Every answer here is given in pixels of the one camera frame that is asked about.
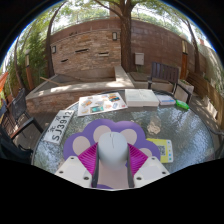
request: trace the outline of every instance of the green box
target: green box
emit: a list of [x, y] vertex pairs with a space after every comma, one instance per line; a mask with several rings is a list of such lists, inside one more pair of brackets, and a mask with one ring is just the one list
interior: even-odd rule
[[189, 106], [186, 103], [184, 103], [183, 101], [180, 101], [180, 100], [176, 100], [176, 105], [178, 107], [184, 108], [186, 110], [189, 109]]

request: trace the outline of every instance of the wooden fence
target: wooden fence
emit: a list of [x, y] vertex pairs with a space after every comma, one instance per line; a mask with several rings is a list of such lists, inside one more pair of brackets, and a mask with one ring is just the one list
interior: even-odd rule
[[200, 75], [189, 73], [187, 82], [194, 86], [194, 92], [201, 98], [208, 96], [208, 98], [213, 102], [215, 109], [218, 111], [216, 117], [218, 125], [221, 129], [224, 129], [224, 99], [222, 96]]

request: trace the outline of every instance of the book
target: book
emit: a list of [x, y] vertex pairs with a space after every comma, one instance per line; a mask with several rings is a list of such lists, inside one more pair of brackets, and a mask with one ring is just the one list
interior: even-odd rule
[[146, 140], [153, 142], [159, 148], [161, 163], [173, 162], [173, 146], [171, 140], [154, 138], [147, 138]]
[[174, 105], [176, 101], [171, 97], [167, 95], [156, 95], [158, 98], [160, 105]]
[[150, 89], [125, 89], [125, 98], [129, 107], [157, 107], [159, 105], [159, 100]]

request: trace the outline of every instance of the black chair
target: black chair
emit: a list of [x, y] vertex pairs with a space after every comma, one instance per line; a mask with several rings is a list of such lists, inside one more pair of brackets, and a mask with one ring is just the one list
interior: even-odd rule
[[9, 108], [7, 106], [5, 106], [5, 107], [6, 107], [6, 111], [3, 115], [1, 125], [6, 130], [7, 134], [11, 134], [11, 132], [13, 132], [13, 129], [14, 129], [14, 123], [11, 119]]
[[14, 144], [13, 139], [19, 135], [29, 125], [34, 124], [40, 133], [43, 132], [41, 126], [37, 123], [35, 118], [30, 118], [12, 135], [8, 135], [7, 132], [0, 125], [0, 158], [8, 159], [16, 162], [31, 164], [32, 149], [25, 149], [21, 145], [18, 147]]
[[148, 76], [148, 89], [152, 89], [151, 86], [153, 84], [153, 81], [152, 81], [153, 78], [166, 80], [172, 83], [174, 85], [172, 93], [167, 93], [166, 91], [159, 90], [160, 92], [164, 92], [165, 94], [170, 95], [172, 97], [174, 97], [175, 95], [177, 86], [182, 88], [188, 94], [186, 103], [189, 104], [192, 94], [188, 90], [186, 90], [183, 86], [178, 84], [178, 78], [179, 78], [178, 68], [174, 68], [174, 67], [164, 65], [161, 63], [153, 62], [151, 76]]
[[19, 127], [19, 119], [24, 114], [29, 119], [30, 115], [26, 112], [26, 96], [25, 89], [21, 89], [17, 95], [17, 97], [11, 103], [12, 108], [12, 116], [15, 120], [16, 125]]

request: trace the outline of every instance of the round table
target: round table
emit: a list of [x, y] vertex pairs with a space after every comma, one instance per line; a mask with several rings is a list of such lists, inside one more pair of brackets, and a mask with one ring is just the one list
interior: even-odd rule
[[[112, 92], [118, 92], [125, 101], [124, 90], [109, 91], [101, 94]], [[163, 163], [170, 173], [193, 164], [215, 159], [211, 134], [200, 117], [191, 109], [187, 111], [176, 105], [129, 107], [84, 117], [77, 116], [78, 102], [67, 109], [75, 112], [64, 133], [61, 144], [56, 146], [43, 141], [46, 128], [34, 149], [32, 165], [50, 173], [54, 174], [64, 162], [63, 146], [66, 139], [74, 133], [82, 132], [87, 124], [96, 119], [110, 119], [114, 122], [134, 121], [144, 130], [146, 138], [170, 139], [173, 145], [174, 161], [172, 163]], [[160, 132], [157, 134], [150, 134], [147, 129], [152, 120], [160, 123]]]

